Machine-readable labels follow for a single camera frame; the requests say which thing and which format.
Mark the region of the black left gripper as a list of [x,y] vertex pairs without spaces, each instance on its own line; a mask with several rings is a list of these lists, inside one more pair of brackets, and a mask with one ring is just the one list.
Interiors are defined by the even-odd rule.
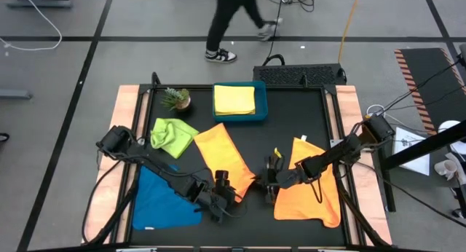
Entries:
[[209,210],[212,220],[221,223],[229,206],[242,202],[241,195],[230,187],[229,172],[217,170],[213,181],[201,179],[191,174],[194,185],[190,189],[189,200],[198,204],[203,210]]

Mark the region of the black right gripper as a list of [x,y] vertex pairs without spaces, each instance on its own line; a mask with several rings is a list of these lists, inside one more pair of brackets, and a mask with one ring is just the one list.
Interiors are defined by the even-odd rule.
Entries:
[[255,181],[258,182],[261,188],[266,189],[266,203],[274,205],[280,189],[288,189],[291,186],[300,184],[303,182],[303,178],[298,168],[289,169],[285,167],[283,157],[268,156],[266,158],[265,176],[255,176]]

